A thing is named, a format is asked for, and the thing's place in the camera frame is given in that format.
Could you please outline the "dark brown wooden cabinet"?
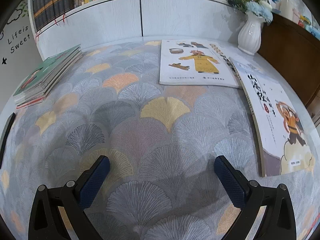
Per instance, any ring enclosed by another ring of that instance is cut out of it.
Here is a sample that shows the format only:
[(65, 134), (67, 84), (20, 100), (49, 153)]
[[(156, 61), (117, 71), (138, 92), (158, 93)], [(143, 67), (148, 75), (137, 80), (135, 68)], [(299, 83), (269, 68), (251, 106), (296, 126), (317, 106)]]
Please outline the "dark brown wooden cabinet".
[(319, 127), (319, 40), (298, 24), (274, 14), (258, 50), (287, 81)]

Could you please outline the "white monkey king book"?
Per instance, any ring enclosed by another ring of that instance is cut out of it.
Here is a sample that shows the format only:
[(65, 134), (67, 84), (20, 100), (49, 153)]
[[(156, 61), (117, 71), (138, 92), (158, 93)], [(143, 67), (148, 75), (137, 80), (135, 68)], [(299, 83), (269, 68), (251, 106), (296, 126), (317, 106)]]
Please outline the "white monkey king book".
[(250, 64), (230, 59), (246, 95), (258, 137), (263, 177), (312, 171), (311, 153), (301, 119), (278, 81)]

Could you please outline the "blue white flower bouquet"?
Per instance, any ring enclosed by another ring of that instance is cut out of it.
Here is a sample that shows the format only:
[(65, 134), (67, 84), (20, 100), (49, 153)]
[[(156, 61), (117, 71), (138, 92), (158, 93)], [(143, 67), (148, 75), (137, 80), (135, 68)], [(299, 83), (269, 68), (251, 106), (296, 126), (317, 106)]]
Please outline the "blue white flower bouquet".
[(273, 21), (272, 5), (279, 0), (226, 0), (228, 4), (243, 13), (252, 12), (255, 16), (262, 17), (267, 24)]

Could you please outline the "white ribbed vase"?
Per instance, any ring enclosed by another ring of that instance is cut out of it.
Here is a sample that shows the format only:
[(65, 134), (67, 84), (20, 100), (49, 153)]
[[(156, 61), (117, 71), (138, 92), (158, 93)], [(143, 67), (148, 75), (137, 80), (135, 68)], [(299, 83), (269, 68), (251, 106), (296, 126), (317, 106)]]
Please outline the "white ribbed vase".
[(261, 28), (265, 19), (251, 11), (247, 11), (246, 15), (247, 21), (238, 35), (238, 48), (253, 56), (261, 46)]

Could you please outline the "white yellow-robed emperor book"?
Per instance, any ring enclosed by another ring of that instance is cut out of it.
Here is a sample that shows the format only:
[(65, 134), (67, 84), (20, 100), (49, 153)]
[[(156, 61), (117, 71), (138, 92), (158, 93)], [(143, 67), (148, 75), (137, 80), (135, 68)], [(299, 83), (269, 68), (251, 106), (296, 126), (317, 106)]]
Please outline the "white yellow-robed emperor book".
[(159, 83), (241, 88), (233, 65), (220, 45), (195, 39), (162, 40)]

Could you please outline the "ginkgo pattern tablecloth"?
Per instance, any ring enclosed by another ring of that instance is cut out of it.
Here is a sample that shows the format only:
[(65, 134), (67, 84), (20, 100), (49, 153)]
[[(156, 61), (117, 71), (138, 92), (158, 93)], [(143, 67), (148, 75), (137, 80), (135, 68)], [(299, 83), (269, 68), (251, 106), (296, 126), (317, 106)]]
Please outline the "ginkgo pattern tablecloth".
[(104, 239), (220, 239), (239, 214), (214, 173), (224, 155), (248, 179), (287, 185), (298, 239), (319, 225), (319, 135), (285, 79), (259, 55), (221, 44), (277, 80), (302, 119), (312, 165), (261, 177), (258, 141), (242, 90), (160, 85), (158, 41), (129, 42), (86, 53), (44, 102), (19, 110), (1, 168), (1, 215), (27, 239), (37, 188), (77, 179), (100, 156), (111, 172), (91, 207)]

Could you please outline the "green poetry book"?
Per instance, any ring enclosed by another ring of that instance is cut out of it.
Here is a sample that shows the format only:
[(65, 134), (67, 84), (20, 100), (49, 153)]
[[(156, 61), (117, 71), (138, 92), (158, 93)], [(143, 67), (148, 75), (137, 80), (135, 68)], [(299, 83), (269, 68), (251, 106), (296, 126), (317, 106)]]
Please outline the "green poetry book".
[(39, 92), (44, 92), (78, 53), (81, 53), (80, 45), (45, 59), (18, 87), (13, 95), (14, 100), (23, 100)]

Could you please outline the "white bookshelf cabinet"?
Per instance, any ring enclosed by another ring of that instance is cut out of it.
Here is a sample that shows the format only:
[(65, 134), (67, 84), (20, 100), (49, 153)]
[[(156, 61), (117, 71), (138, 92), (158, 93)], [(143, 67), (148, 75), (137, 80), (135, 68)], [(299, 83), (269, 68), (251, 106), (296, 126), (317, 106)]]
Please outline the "white bookshelf cabinet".
[(236, 43), (246, 20), (225, 0), (95, 0), (36, 30), (31, 0), (28, 9), (42, 59), (77, 44), (88, 49), (137, 37), (190, 36)]

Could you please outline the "stack of sorted books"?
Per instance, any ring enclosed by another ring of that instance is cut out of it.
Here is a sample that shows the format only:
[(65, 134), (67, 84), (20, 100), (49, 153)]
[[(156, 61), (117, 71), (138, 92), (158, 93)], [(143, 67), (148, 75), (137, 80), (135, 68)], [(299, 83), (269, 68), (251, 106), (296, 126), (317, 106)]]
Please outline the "stack of sorted books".
[(77, 45), (45, 59), (13, 94), (16, 108), (21, 109), (42, 102), (81, 57), (81, 46)]

